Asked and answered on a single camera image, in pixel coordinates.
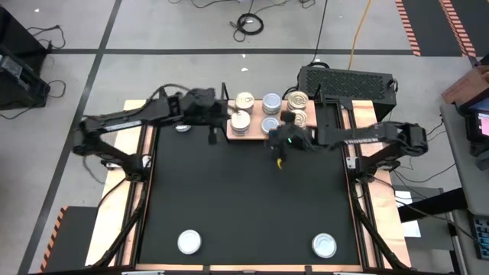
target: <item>gray floor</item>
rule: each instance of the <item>gray floor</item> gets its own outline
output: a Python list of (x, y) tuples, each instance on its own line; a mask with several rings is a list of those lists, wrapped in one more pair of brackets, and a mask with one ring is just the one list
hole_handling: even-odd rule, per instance
[[(235, 21), (248, 4), (226, 2), (196, 9), (189, 1), (178, 5), (166, 0), (122, 0), (107, 43), (109, 49), (222, 49), (275, 48), (313, 49), (316, 45), (323, 0), (307, 10), (292, 0), (283, 7), (262, 11), (265, 31), (247, 37), (244, 43), (232, 39)], [(60, 24), (65, 31), (66, 49), (97, 49), (112, 7), (119, 0), (0, 0), (25, 27)], [(196, 1), (198, 4), (209, 1)], [(257, 0), (256, 8), (269, 5)], [(329, 0), (320, 47), (348, 49), (367, 0)], [(59, 33), (44, 37), (61, 44)], [(358, 49), (409, 50), (394, 0), (374, 1), (358, 38)], [(93, 87), (86, 87), (95, 55), (54, 54), (44, 64), (45, 80), (61, 79), (68, 89), (61, 99), (50, 99), (46, 108), (32, 110), (14, 121), (0, 120), (0, 273), (18, 272), (34, 224), (60, 159), (70, 124), (83, 90), (90, 91), (86, 114), (115, 112), (127, 99), (145, 99), (164, 83), (189, 87), (220, 87), (228, 84), (231, 96), (249, 91), (255, 95), (282, 93), (295, 84), (300, 66), (312, 59), (299, 54), (187, 54), (121, 55), (105, 54)], [(320, 55), (332, 68), (346, 69), (348, 55)], [(470, 69), (462, 57), (415, 57), (356, 55), (353, 70), (392, 73), (399, 80), (398, 106), (392, 120), (417, 122), (431, 129), (440, 122), (440, 94)], [(53, 93), (60, 86), (53, 86)], [(12, 115), (13, 112), (2, 112)], [(413, 159), (414, 170), (401, 170), (413, 180), (422, 180), (453, 163), (447, 138), (439, 135), (430, 142), (429, 152)], [(95, 158), (89, 159), (99, 179), (105, 171)], [(393, 177), (396, 184), (401, 184)], [(453, 189), (460, 186), (455, 168), (420, 186)], [(81, 159), (70, 155), (37, 246), (30, 271), (37, 271), (58, 210), (64, 205), (98, 203), (102, 186), (83, 169)], [(415, 267), (449, 270), (446, 257), (429, 251), (410, 251)]]

